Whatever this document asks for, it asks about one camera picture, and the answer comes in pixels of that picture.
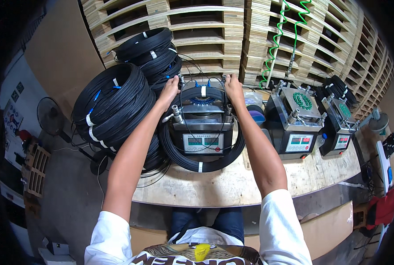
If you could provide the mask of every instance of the white wall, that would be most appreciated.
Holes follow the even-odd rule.
[[[14,103],[17,111],[23,116],[23,122],[20,130],[27,130],[32,135],[38,137],[41,133],[41,127],[36,117],[36,107],[39,101],[48,97],[48,94],[42,88],[34,73],[28,66],[23,51],[20,50],[13,58],[5,72],[6,78],[1,86],[0,92],[0,109],[4,109],[11,94],[16,89],[17,84],[22,82],[24,86],[23,92],[19,94],[17,102]],[[16,163],[16,156],[14,152],[25,156],[22,149],[22,141],[19,137],[13,137],[8,134],[7,139],[10,141],[9,149],[6,151],[5,158],[18,169],[21,166]]]

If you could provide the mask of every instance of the digital display panel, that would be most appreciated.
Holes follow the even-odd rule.
[[[338,135],[337,143],[335,144],[334,149],[345,149],[347,147],[349,140],[350,140],[349,135],[346,134]]]
[[[292,144],[292,145],[298,145],[298,144],[300,144],[300,139],[301,139],[301,138],[293,138],[293,139],[291,139],[291,144]]]
[[[204,145],[218,145],[219,138],[204,138]]]
[[[308,144],[310,142],[310,138],[303,138],[302,144]]]
[[[203,145],[203,138],[190,137],[188,138],[188,144],[190,146],[201,146]]]
[[[309,152],[313,140],[312,134],[290,134],[288,137],[286,152]]]

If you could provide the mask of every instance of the wooden workbench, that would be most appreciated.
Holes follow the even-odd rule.
[[[352,142],[341,156],[325,158],[317,150],[315,155],[305,159],[284,161],[284,167],[293,197],[326,188],[360,172]],[[146,186],[159,178],[141,179],[138,186]],[[201,208],[255,205],[262,201],[247,149],[228,167],[215,172],[191,172],[173,164],[158,182],[137,188],[132,199],[148,204]]]

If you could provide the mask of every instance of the plywood pallet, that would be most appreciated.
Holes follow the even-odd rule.
[[[272,71],[272,77],[284,78],[294,43],[294,24],[304,11],[300,1],[289,0],[288,20]],[[246,0],[245,36],[240,68],[240,81],[257,87],[264,62],[271,58],[272,37],[278,33],[282,0]],[[325,77],[339,76],[355,94],[360,106],[352,109],[361,119],[369,115],[384,96],[394,75],[391,56],[378,32],[351,0],[313,0],[306,4],[311,14],[303,15],[308,25],[299,24],[295,61],[290,79],[297,85],[322,84]]]
[[[362,119],[380,103],[394,76],[394,64],[378,31],[364,17],[360,41],[348,75],[341,76],[352,90],[359,105],[353,116]]]
[[[168,27],[178,52],[196,60],[203,72],[239,72],[244,0],[82,0],[82,6],[106,67],[116,64],[112,50],[126,40]],[[181,74],[198,72],[186,62],[181,69]]]
[[[22,177],[27,179],[25,189],[28,193],[42,198],[44,191],[45,172],[51,154],[44,148],[31,145],[29,153],[26,155],[25,165],[22,166]]]
[[[278,33],[276,24],[280,19],[282,0],[246,1],[241,79],[246,85],[256,86],[262,79],[262,71],[266,70],[264,62],[270,58],[268,49],[275,46],[272,38]],[[301,21],[298,13],[304,11],[299,2],[287,1],[291,10],[285,12],[288,22],[283,24],[284,35],[279,42],[272,77],[284,78],[290,63],[294,24]],[[310,14],[302,15],[307,25],[297,26],[298,41],[290,79],[298,85],[321,85],[326,75],[348,71],[345,65],[352,59],[349,54],[355,38],[359,39],[357,29],[361,27],[358,21],[362,18],[362,11],[355,3],[341,0],[313,0],[306,6]]]

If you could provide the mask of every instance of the person's lap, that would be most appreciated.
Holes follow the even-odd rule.
[[[186,229],[201,227],[195,208],[176,208],[172,210],[172,224],[169,238]],[[221,208],[211,228],[233,236],[244,243],[244,225],[241,207]]]

